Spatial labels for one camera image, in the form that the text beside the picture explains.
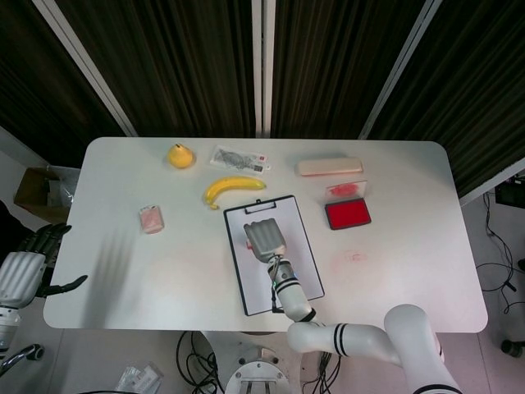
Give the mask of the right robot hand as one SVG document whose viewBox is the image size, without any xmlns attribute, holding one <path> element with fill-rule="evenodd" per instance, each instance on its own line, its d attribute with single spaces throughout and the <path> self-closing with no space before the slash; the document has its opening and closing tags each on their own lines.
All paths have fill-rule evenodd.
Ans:
<svg viewBox="0 0 525 394">
<path fill-rule="evenodd" d="M 286 252 L 285 238 L 274 218 L 244 225 L 244 231 L 251 244 L 253 254 L 262 263 L 268 263 Z"/>
</svg>

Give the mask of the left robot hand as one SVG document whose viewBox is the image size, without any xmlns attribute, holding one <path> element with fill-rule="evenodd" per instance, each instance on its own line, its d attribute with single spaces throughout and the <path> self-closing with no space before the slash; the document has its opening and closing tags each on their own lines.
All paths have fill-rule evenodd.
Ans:
<svg viewBox="0 0 525 394">
<path fill-rule="evenodd" d="M 51 285 L 44 274 L 48 263 L 61 244 L 62 237 L 71 226 L 66 223 L 49 224 L 28 235 L 3 260 L 1 265 L 1 306 L 23 309 L 37 297 L 46 298 L 73 291 L 81 286 L 86 275 L 65 285 Z"/>
</svg>

